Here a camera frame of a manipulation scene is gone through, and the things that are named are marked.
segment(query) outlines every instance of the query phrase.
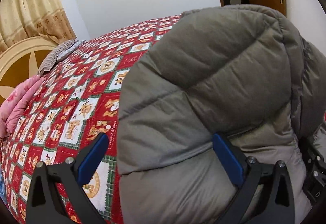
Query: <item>black bracket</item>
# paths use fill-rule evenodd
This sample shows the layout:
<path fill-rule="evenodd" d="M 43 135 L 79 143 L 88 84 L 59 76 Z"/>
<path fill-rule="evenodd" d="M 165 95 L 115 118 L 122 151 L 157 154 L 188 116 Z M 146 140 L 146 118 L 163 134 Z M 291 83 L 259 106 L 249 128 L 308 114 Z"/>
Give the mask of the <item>black bracket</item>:
<path fill-rule="evenodd" d="M 284 161 L 275 165 L 260 163 L 255 157 L 246 157 L 226 137 L 217 134 L 213 136 L 213 149 L 231 182 L 239 187 L 215 224 L 241 223 L 259 184 L 264 184 L 260 201 L 254 217 L 246 224 L 294 224 L 293 191 Z"/>
<path fill-rule="evenodd" d="M 311 204 L 315 205 L 326 185 L 326 175 L 324 174 L 324 172 L 326 173 L 326 163 L 324 162 L 324 157 L 312 145 L 309 139 L 300 139 L 299 148 L 307 169 L 307 175 L 302 189 Z"/>
<path fill-rule="evenodd" d="M 76 224 L 65 210 L 56 183 L 62 183 L 77 216 L 83 224 L 106 224 L 93 206 L 82 186 L 88 184 L 100 164 L 109 139 L 100 133 L 77 157 L 66 158 L 62 164 L 36 164 L 27 199 L 27 224 Z"/>

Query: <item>beige curtain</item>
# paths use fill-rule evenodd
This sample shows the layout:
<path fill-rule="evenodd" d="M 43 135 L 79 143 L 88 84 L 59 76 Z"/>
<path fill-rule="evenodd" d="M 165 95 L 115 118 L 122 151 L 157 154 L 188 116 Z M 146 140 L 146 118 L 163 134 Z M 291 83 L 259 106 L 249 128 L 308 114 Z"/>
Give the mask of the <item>beige curtain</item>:
<path fill-rule="evenodd" d="M 76 38 L 60 0 L 1 0 L 0 54 L 23 39 L 39 35 L 57 43 Z"/>

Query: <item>blue gripper pad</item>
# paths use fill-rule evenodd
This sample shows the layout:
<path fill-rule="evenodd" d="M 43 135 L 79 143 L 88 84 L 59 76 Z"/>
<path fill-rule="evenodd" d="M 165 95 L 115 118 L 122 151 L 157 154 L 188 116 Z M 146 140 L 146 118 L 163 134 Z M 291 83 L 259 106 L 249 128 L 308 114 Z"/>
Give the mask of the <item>blue gripper pad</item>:
<path fill-rule="evenodd" d="M 244 183 L 244 169 L 231 149 L 218 134 L 213 135 L 213 150 L 222 163 L 230 181 L 238 188 Z"/>
<path fill-rule="evenodd" d="M 78 168 L 77 183 L 79 186 L 88 184 L 93 177 L 97 167 L 103 159 L 106 150 L 109 146 L 109 139 L 106 134 L 99 135 L 101 138 L 90 150 L 88 155 L 84 158 L 83 162 Z"/>

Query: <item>bed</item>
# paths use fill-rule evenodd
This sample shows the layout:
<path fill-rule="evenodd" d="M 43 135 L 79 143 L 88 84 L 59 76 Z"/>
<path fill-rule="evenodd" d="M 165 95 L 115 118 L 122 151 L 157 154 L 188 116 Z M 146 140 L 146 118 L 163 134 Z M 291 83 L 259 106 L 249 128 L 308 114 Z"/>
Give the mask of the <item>bed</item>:
<path fill-rule="evenodd" d="M 48 38 L 31 37 L 0 56 L 0 105 L 19 83 L 37 74 L 42 61 L 57 45 Z"/>
<path fill-rule="evenodd" d="M 26 202 L 36 163 L 42 160 L 51 165 L 75 157 L 100 132 L 109 136 L 109 148 L 83 189 L 107 223 L 123 223 L 116 170 L 120 89 L 132 65 L 179 19 L 180 15 L 153 19 L 85 42 L 45 76 L 12 137 L 0 143 L 8 208 L 19 223 L 26 220 Z M 28 61 L 35 61 L 35 56 L 39 65 L 42 59 L 33 52 Z M 37 70 L 37 66 L 28 68 L 31 73 Z M 8 69 L 3 71 L 12 74 Z M 19 82 L 28 76 L 25 74 Z M 5 87 L 17 84 L 0 82 Z M 4 88 L 0 94 L 5 98 L 9 91 Z M 80 222 L 61 185 L 58 190 L 69 217 Z"/>

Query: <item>pink blanket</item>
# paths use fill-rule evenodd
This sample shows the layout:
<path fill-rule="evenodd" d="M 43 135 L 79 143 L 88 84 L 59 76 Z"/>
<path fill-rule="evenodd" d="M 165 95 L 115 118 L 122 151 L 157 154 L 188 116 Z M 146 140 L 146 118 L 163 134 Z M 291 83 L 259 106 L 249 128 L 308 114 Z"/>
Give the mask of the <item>pink blanket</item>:
<path fill-rule="evenodd" d="M 28 106 L 28 103 L 32 99 L 33 95 L 37 92 L 41 84 L 43 83 L 44 78 L 40 78 L 21 98 L 21 100 L 17 103 L 11 114 L 9 115 L 6 121 L 6 132 L 7 136 L 10 136 L 17 125 L 19 118 L 23 115 L 25 109 Z"/>
<path fill-rule="evenodd" d="M 13 112 L 14 108 L 23 98 L 23 96 L 34 86 L 36 82 L 40 80 L 40 76 L 33 76 L 21 84 L 19 84 L 14 91 L 10 94 L 10 96 L 3 102 L 0 107 L 0 138 L 4 138 L 9 136 L 6 131 L 6 122 Z"/>

